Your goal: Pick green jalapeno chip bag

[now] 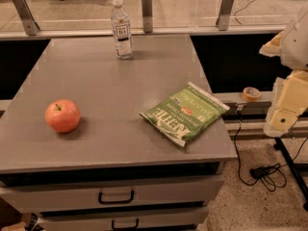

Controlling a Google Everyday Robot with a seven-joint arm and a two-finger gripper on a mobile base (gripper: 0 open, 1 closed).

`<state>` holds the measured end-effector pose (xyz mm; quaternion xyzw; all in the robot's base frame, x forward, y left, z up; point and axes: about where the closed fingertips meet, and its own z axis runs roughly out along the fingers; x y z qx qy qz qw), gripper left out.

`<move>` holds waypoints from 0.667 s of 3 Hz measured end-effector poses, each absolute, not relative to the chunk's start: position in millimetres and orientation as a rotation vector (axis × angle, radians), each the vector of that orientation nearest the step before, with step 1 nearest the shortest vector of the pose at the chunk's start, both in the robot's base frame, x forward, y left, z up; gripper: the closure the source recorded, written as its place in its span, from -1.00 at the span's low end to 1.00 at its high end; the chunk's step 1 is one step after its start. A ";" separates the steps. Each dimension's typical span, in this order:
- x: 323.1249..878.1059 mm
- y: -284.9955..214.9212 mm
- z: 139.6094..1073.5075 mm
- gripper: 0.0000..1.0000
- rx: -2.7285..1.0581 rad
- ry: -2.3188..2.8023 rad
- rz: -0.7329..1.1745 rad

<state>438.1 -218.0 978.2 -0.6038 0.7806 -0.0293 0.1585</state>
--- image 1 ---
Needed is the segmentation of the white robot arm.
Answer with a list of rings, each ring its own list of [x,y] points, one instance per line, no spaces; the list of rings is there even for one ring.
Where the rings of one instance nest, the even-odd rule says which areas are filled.
[[[264,44],[259,53],[279,57],[292,72],[277,77],[272,88],[271,106],[264,132],[281,137],[308,108],[308,5],[304,5],[286,28]]]

